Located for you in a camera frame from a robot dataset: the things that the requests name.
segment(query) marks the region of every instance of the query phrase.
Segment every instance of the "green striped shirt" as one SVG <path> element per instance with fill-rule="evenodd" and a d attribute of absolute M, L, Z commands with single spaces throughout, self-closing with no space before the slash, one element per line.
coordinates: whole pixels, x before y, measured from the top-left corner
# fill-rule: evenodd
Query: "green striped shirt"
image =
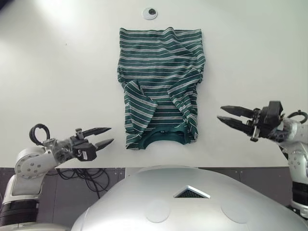
<path fill-rule="evenodd" d="M 205 57 L 201 30 L 120 29 L 127 149 L 197 140 L 197 91 Z"/>

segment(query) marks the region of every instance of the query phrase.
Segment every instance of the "striped t-shirt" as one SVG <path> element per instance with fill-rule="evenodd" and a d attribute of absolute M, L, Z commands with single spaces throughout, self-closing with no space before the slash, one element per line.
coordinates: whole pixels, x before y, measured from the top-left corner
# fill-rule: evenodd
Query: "striped t-shirt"
<path fill-rule="evenodd" d="M 127 149 L 160 140 L 196 141 L 197 91 L 205 57 L 201 30 L 120 29 Z"/>

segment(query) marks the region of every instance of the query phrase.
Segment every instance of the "fabric fold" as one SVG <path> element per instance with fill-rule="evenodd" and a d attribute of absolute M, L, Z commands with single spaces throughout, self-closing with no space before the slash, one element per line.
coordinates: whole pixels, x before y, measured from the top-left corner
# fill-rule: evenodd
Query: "fabric fold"
<path fill-rule="evenodd" d="M 157 103 L 145 96 L 137 80 L 124 87 L 126 148 L 137 148 L 138 141 L 151 122 Z"/>

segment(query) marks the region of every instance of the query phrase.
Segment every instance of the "vent grille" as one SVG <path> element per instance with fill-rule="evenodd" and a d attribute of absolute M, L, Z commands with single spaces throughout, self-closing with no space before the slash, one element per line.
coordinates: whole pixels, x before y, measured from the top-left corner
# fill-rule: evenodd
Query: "vent grille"
<path fill-rule="evenodd" d="M 186 191 L 184 191 L 180 195 L 178 195 L 176 198 L 204 198 L 204 197 L 202 197 L 199 194 L 196 194 L 195 192 L 187 189 Z"/>
<path fill-rule="evenodd" d="M 210 195 L 190 185 L 185 186 L 177 194 L 174 195 L 174 198 L 206 198 L 206 199 L 209 199 L 210 197 L 211 197 Z"/>

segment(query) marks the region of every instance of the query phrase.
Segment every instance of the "white stripe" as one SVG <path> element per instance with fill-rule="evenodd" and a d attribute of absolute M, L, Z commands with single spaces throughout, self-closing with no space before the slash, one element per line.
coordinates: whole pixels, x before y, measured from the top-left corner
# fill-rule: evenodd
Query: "white stripe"
<path fill-rule="evenodd" d="M 156 40 L 156 41 L 145 41 L 145 40 L 126 40 L 126 39 L 123 39 L 123 38 L 120 38 L 120 41 L 122 42 L 128 42 L 128 43 L 162 43 L 162 44 L 170 44 L 172 42 L 179 42 L 177 40 L 174 40 L 174 39 L 169 39 L 168 41 L 161 41 L 161 40 Z M 184 41 L 184 42 L 181 42 L 181 44 L 187 44 L 187 43 L 192 43 L 192 42 L 200 42 L 202 41 L 202 38 L 198 38 L 198 39 L 194 39 L 194 40 L 189 40 L 189 41 Z"/>
<path fill-rule="evenodd" d="M 169 56 L 169 57 L 164 57 L 164 58 L 134 58 L 134 57 L 125 57 L 123 55 L 120 55 L 120 59 L 125 59 L 125 60 L 170 60 L 170 59 L 189 59 L 189 60 L 197 60 L 200 57 L 204 57 L 203 54 L 199 54 L 197 57 L 186 57 L 186 56 Z"/>
<path fill-rule="evenodd" d="M 134 120 L 134 119 L 131 119 L 131 122 L 132 122 L 133 124 L 138 125 L 138 126 L 141 127 L 141 128 L 147 128 L 146 125 L 143 125 L 143 124 L 139 123 L 138 121 L 136 121 L 136 120 Z"/>
<path fill-rule="evenodd" d="M 151 111 L 151 112 L 155 112 L 155 110 L 151 110 L 151 109 L 149 109 L 149 108 L 142 107 L 142 106 L 140 106 L 140 105 L 138 105 L 138 104 L 134 103 L 134 102 L 133 102 L 133 101 L 131 101 L 131 100 L 128 100 L 128 101 L 129 101 L 130 103 L 133 103 L 134 105 L 136 105 L 136 106 L 138 106 L 138 107 L 141 107 L 141 108 L 146 109 L 146 110 Z"/>
<path fill-rule="evenodd" d="M 128 93 L 128 92 L 126 92 L 126 93 L 128 94 L 129 97 L 131 97 L 131 98 L 133 98 L 133 99 L 135 99 L 135 100 L 137 100 L 137 101 L 139 101 L 139 102 L 141 102 L 141 103 L 144 103 L 144 104 L 149 105 L 149 106 L 152 106 L 152 107 L 156 107 L 156 106 L 157 106 L 156 103 L 150 103 L 150 102 L 147 102 L 147 101 L 145 101 L 145 100 L 139 99 L 139 98 L 137 98 L 136 96 L 134 96 L 134 95 L 132 95 L 132 94 L 130 94 L 130 93 Z"/>
<path fill-rule="evenodd" d="M 183 119 L 181 116 L 169 116 L 169 117 L 153 117 L 152 120 L 161 120 L 161 119 Z"/>
<path fill-rule="evenodd" d="M 136 116 L 135 114 L 131 114 L 131 116 L 130 117 L 137 117 L 138 119 L 140 119 L 140 120 L 142 120 L 142 121 L 144 121 L 144 122 L 147 122 L 147 123 L 149 123 L 150 121 L 147 121 L 147 120 L 144 120 L 144 119 L 142 119 L 142 118 L 140 118 L 139 116 Z"/>
<path fill-rule="evenodd" d="M 170 94 L 170 93 L 172 93 L 172 92 L 174 92 L 174 91 L 176 91 L 176 90 L 178 90 L 178 89 L 181 89 L 181 88 L 183 88 L 183 87 L 186 87 L 186 86 L 189 86 L 189 85 L 191 85 L 191 84 L 197 83 L 198 81 L 199 81 L 198 79 L 194 79 L 194 80 L 189 81 L 189 82 L 187 82 L 187 83 L 180 84 L 180 85 L 178 85 L 178 86 L 176 86 L 176 87 L 170 89 L 170 90 L 168 91 L 168 94 Z"/>
<path fill-rule="evenodd" d="M 174 34 L 169 34 L 169 35 L 167 35 L 167 36 L 165 36 L 165 37 L 134 37 L 134 36 L 127 36 L 127 35 L 123 35 L 123 34 L 121 34 L 121 36 L 123 36 L 123 37 L 127 37 L 127 38 L 133 38 L 133 39 L 166 39 L 166 38 L 168 38 L 169 36 L 173 36 L 176 40 L 180 40 L 180 39 L 183 39 L 183 40 L 186 40 L 186 39 L 189 39 L 189 38 L 195 38 L 195 37 L 201 37 L 201 35 L 195 35 L 195 36 L 190 36 L 190 37 L 183 37 L 183 38 L 178 38 L 177 36 L 175 36 Z"/>
<path fill-rule="evenodd" d="M 166 96 L 149 96 L 151 99 L 169 99 L 170 97 L 168 95 Z"/>
<path fill-rule="evenodd" d="M 184 32 L 180 32 L 182 30 L 174 30 L 173 28 L 169 27 L 166 30 L 162 30 L 162 31 L 132 31 L 132 30 L 125 30 L 124 28 L 120 29 L 121 32 L 124 32 L 126 34 L 145 34 L 145 35 L 164 35 L 170 31 L 174 31 L 176 33 L 177 36 L 181 36 L 181 35 L 189 35 L 189 34 L 195 34 L 198 32 L 201 32 L 201 29 L 197 29 L 197 30 L 187 30 Z"/>
<path fill-rule="evenodd" d="M 145 112 L 143 112 L 143 111 L 140 111 L 140 110 L 138 110 L 137 108 L 133 107 L 132 105 L 130 106 L 130 109 L 133 110 L 133 111 L 135 111 L 135 112 L 137 112 L 137 113 L 139 113 L 139 114 L 141 114 L 141 115 L 144 115 L 144 116 L 146 116 L 146 117 L 148 117 L 148 118 L 152 118 L 152 117 L 153 117 L 153 115 L 150 115 L 150 114 L 147 114 L 147 113 L 145 113 Z"/>
<path fill-rule="evenodd" d="M 122 67 L 124 69 L 156 69 L 156 68 L 161 68 L 161 69 L 180 69 L 180 68 L 199 68 L 202 67 L 204 64 L 200 65 L 189 65 L 189 66 L 125 66 L 125 65 L 118 65 L 118 67 Z"/>
<path fill-rule="evenodd" d="M 161 89 L 161 88 L 171 88 L 172 85 L 160 85 L 160 86 L 142 86 L 143 89 Z"/>

